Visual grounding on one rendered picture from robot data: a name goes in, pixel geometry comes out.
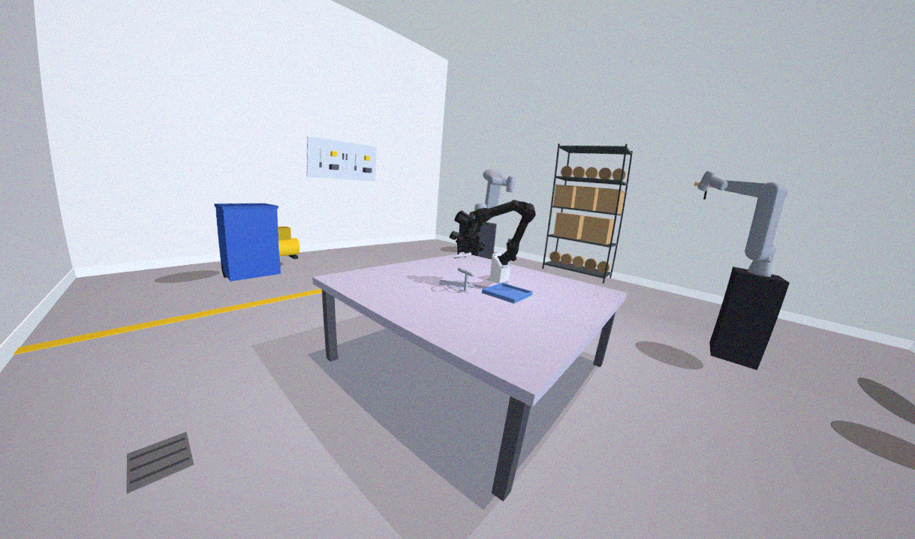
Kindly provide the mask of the blue tray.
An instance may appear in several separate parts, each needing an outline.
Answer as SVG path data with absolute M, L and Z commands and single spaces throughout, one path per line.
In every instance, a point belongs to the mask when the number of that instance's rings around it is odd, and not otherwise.
M 490 288 L 482 289 L 482 294 L 487 294 L 493 298 L 499 298 L 500 300 L 506 300 L 515 305 L 515 303 L 520 300 L 532 297 L 533 291 L 515 288 L 515 286 L 509 285 L 508 283 L 498 283 Z

